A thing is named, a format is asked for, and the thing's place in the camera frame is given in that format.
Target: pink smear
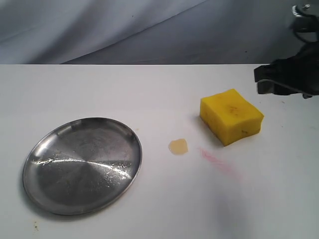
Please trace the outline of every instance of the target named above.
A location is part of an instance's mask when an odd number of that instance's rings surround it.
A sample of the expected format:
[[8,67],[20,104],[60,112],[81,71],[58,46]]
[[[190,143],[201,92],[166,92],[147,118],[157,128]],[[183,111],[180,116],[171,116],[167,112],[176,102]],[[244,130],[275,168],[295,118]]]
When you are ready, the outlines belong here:
[[200,150],[200,154],[203,158],[207,159],[209,162],[211,162],[214,166],[216,166],[221,172],[234,177],[235,179],[241,179],[240,175],[233,169],[231,165],[228,163],[217,159],[215,156],[210,154],[208,151],[206,151],[203,148],[198,148]]

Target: white tabletop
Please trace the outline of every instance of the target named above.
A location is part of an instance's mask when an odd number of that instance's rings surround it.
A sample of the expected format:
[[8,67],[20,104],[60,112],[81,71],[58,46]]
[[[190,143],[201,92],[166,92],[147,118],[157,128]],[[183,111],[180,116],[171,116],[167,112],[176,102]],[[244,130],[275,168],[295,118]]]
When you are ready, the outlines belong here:
[[[319,238],[319,97],[258,95],[256,67],[0,66],[0,238]],[[231,88],[265,118],[259,134],[223,147],[199,101]],[[141,170],[98,213],[43,212],[25,198],[24,161],[48,132],[86,117],[131,127]],[[183,156],[168,149],[179,138]]]

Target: small beige stain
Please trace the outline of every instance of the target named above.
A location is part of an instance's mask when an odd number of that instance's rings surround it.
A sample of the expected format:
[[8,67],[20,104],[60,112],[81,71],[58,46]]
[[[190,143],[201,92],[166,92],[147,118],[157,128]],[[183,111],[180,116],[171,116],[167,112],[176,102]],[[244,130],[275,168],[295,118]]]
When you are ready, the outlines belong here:
[[34,230],[38,232],[39,231],[39,227],[38,227],[38,224],[37,224],[36,221],[34,221],[33,226],[34,226]]
[[174,155],[183,155],[188,152],[187,142],[184,138],[171,141],[168,148]]

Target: yellow sponge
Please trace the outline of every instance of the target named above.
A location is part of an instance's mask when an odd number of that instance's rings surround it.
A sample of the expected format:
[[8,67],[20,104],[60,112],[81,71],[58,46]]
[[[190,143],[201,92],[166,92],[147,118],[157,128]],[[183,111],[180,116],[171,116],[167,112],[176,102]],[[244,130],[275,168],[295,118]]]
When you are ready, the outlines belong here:
[[201,99],[200,117],[227,146],[259,133],[264,115],[235,89],[231,89]]

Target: metal plate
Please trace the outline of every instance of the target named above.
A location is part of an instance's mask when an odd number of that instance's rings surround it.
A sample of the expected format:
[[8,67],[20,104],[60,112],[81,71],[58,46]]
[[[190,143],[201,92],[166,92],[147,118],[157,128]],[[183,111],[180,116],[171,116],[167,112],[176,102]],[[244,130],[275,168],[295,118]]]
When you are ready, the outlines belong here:
[[44,137],[23,169],[23,187],[41,208],[59,215],[101,209],[131,185],[142,162],[141,144],[126,125],[79,119]]

